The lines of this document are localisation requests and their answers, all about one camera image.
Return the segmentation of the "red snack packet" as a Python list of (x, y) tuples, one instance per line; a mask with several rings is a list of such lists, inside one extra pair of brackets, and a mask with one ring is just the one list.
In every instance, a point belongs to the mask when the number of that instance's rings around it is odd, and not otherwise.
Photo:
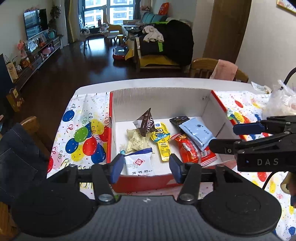
[(173, 135), (171, 140), (177, 144), (183, 163), (198, 163), (204, 167), (218, 160), (216, 154), (211, 152), (209, 147), (201, 151), (197, 145), (183, 133)]

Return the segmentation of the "light blue snack packet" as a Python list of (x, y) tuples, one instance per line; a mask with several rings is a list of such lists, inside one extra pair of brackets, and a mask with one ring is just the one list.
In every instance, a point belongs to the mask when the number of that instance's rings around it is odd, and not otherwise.
[(193, 140), (201, 151), (204, 151), (209, 142), (215, 139), (212, 132), (196, 118), (183, 122), (179, 125), (179, 128)]

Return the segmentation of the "white blue snack packet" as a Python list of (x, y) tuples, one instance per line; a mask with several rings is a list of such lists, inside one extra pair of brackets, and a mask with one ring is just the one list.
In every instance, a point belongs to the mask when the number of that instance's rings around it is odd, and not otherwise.
[(126, 174), (128, 176), (154, 176), (151, 156), (152, 148), (146, 148), (126, 155)]

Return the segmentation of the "cream star snack packet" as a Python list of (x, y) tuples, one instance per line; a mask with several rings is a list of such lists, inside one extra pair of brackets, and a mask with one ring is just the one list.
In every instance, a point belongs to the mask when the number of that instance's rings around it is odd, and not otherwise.
[(143, 137), (138, 129), (134, 129), (126, 130), (126, 136), (128, 142), (120, 145), (120, 151), (123, 151), (125, 154), (134, 153), (151, 147), (149, 144), (149, 140), (152, 136), (151, 133), (147, 133), (146, 136)]

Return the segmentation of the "yellow minion snack packet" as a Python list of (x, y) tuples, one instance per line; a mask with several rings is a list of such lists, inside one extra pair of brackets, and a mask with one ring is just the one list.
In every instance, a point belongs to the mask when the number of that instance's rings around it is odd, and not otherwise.
[(161, 160), (163, 162), (167, 162), (169, 161), (169, 157), (171, 155), (171, 149), (169, 146), (171, 133), (162, 122), (155, 122), (154, 126), (156, 131), (152, 133), (151, 140), (157, 144)]

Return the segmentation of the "black foil snack packet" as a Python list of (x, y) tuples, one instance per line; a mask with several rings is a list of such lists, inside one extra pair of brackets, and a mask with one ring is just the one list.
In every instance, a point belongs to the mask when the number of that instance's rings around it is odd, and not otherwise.
[(187, 116), (176, 116), (176, 117), (170, 119), (170, 123), (175, 126), (179, 126), (188, 120), (189, 120), (189, 118)]

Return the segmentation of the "brown m&m's packet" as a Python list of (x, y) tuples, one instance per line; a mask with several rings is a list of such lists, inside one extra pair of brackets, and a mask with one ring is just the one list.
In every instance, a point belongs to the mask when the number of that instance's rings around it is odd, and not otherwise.
[(143, 113), (137, 120), (133, 122), (142, 137), (146, 137), (148, 133), (156, 131), (154, 119), (152, 118), (151, 108)]

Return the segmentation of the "clear plastic bag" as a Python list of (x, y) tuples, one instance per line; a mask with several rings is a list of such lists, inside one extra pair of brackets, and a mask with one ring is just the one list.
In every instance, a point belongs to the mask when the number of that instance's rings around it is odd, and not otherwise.
[(278, 80), (262, 110), (262, 118), (266, 120), (267, 117), (271, 116), (295, 115), (295, 104), (295, 91), (286, 86), (281, 80)]

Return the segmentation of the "red cardboard box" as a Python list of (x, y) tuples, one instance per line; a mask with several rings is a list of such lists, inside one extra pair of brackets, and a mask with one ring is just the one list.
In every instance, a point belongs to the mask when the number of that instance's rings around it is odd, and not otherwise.
[[(115, 157), (127, 147), (128, 130), (134, 130), (136, 121), (147, 110), (151, 111), (159, 133), (175, 135), (179, 129), (170, 122), (176, 116), (196, 118), (216, 138), (237, 139), (232, 122), (227, 118), (217, 97), (209, 89), (190, 88), (130, 88), (112, 91), (112, 148)], [(112, 187), (117, 193), (151, 191), (177, 186), (169, 163), (161, 160), (158, 144), (149, 141), (153, 176), (130, 176), (123, 169)]]

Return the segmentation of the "pink cloth on chair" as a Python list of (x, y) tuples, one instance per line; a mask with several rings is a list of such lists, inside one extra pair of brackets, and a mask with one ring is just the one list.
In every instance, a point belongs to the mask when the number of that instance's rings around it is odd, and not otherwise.
[(226, 60), (218, 60), (210, 79), (233, 81), (238, 66)]

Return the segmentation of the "wooden chair far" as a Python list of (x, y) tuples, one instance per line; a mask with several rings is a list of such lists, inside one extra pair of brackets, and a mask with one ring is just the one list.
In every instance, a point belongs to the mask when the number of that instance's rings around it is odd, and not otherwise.
[[(210, 76), (212, 75), (217, 63), (218, 63), (218, 60), (211, 59), (211, 58), (194, 59), (190, 66), (189, 76), (192, 78), (197, 77), (197, 78), (210, 79)], [(248, 75), (238, 68), (233, 81), (240, 81), (240, 82), (247, 83), (248, 80), (249, 80)]]

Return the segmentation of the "wooden chair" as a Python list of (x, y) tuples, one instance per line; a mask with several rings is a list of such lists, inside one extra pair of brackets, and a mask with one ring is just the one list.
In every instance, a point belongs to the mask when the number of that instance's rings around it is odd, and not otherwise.
[[(212, 75), (217, 63), (218, 63), (218, 60), (211, 59), (211, 58), (194, 59), (190, 66), (189, 76), (192, 78), (197, 77), (197, 78), (210, 79), (210, 76)], [(233, 81), (240, 81), (240, 82), (247, 83), (248, 80), (249, 80), (248, 75), (238, 68)]]
[[(50, 159), (50, 150), (52, 141), (40, 130), (40, 125), (35, 116), (31, 116), (19, 123), (24, 130), (32, 137), (41, 152)], [(12, 221), (10, 214), (10, 205), (1, 202), (1, 240), (11, 240), (14, 238), (18, 229)]]

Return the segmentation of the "dark jeans on chair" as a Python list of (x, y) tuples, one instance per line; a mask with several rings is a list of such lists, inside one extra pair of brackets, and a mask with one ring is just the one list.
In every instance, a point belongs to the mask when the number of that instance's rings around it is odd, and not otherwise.
[(47, 178), (49, 159), (19, 123), (1, 139), (0, 162), (1, 202), (7, 205)]

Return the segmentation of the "wooden chair left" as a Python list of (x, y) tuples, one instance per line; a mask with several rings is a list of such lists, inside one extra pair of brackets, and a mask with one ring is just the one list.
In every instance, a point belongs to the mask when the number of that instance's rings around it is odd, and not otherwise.
[[(31, 116), (19, 123), (24, 130), (32, 137), (41, 152), (50, 159), (50, 150), (52, 141), (40, 130), (40, 125), (35, 116)], [(1, 240), (11, 240), (14, 238), (18, 229), (12, 221), (10, 214), (10, 205), (1, 202)]]

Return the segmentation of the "black clothes pile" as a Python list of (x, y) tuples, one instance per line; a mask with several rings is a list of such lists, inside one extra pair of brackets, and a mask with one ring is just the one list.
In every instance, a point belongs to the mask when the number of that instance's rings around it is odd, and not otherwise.
[(191, 27), (179, 20), (143, 25), (139, 37), (141, 56), (165, 56), (179, 66), (188, 66), (193, 57)]

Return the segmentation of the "tv console shelf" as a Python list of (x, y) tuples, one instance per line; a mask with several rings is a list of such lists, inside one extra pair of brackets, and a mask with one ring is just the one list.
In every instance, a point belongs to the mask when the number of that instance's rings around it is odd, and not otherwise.
[(38, 71), (38, 69), (58, 50), (61, 49), (61, 36), (48, 40), (45, 45), (36, 48), (29, 56), (30, 64), (22, 68), (22, 72), (15, 82), (15, 88), (20, 91), (26, 82)]

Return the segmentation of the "television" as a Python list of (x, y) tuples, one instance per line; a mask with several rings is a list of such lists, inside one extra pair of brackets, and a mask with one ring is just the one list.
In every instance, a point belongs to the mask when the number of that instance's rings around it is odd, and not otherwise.
[(23, 19), (25, 22), (25, 30), (28, 40), (48, 30), (49, 28), (46, 9), (27, 11), (23, 13)]

